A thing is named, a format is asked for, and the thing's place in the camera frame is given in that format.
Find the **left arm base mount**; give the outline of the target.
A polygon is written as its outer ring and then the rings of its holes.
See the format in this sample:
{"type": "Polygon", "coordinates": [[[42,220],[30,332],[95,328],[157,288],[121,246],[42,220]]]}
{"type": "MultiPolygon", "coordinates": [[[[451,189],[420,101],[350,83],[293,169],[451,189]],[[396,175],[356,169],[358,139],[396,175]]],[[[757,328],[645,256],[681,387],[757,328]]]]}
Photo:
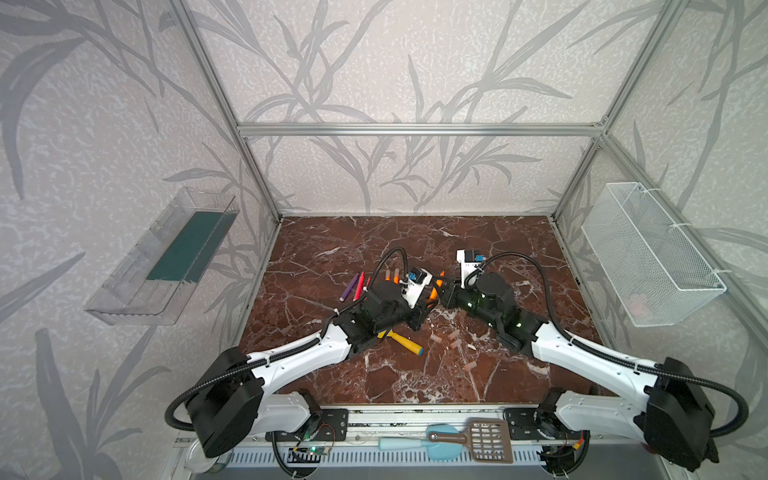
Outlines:
{"type": "Polygon", "coordinates": [[[348,409],[322,409],[295,432],[277,432],[278,442],[339,442],[347,437],[349,426],[348,409]]]}

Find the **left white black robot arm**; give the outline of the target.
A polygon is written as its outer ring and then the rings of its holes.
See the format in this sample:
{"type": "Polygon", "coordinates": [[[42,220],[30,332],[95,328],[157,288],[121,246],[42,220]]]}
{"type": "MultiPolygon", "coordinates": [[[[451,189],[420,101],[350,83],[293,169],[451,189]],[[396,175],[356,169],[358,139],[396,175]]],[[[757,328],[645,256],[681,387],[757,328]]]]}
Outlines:
{"type": "Polygon", "coordinates": [[[378,283],[315,333],[261,352],[224,351],[167,407],[166,423],[194,432],[207,458],[229,452],[249,436],[305,429],[319,406],[308,394],[284,394],[282,388],[376,346],[397,325],[417,329],[428,313],[431,289],[428,280],[378,283]]]}

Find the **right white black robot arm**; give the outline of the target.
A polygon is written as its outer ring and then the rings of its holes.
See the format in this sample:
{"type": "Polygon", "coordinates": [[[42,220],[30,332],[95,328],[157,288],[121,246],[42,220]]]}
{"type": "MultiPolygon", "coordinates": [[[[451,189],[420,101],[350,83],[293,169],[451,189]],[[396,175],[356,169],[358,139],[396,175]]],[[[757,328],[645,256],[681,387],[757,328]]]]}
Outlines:
{"type": "Polygon", "coordinates": [[[624,355],[567,331],[521,308],[514,290],[496,274],[482,274],[469,288],[443,280],[441,304],[459,308],[486,323],[515,354],[557,365],[607,389],[605,396],[553,387],[539,404],[534,422],[548,438],[566,433],[608,434],[641,442],[689,471],[719,452],[710,432],[714,408],[703,388],[686,381],[690,369],[667,358],[666,376],[656,363],[624,355]]]}

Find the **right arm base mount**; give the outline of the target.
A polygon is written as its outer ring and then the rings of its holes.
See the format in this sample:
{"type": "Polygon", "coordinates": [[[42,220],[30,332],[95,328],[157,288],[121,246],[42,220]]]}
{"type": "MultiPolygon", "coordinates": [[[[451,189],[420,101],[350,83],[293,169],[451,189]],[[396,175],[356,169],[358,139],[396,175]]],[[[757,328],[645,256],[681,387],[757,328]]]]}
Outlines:
{"type": "Polygon", "coordinates": [[[582,438],[581,431],[568,429],[551,412],[540,413],[537,407],[510,407],[503,410],[510,438],[515,441],[553,441],[574,443],[582,438]]]}

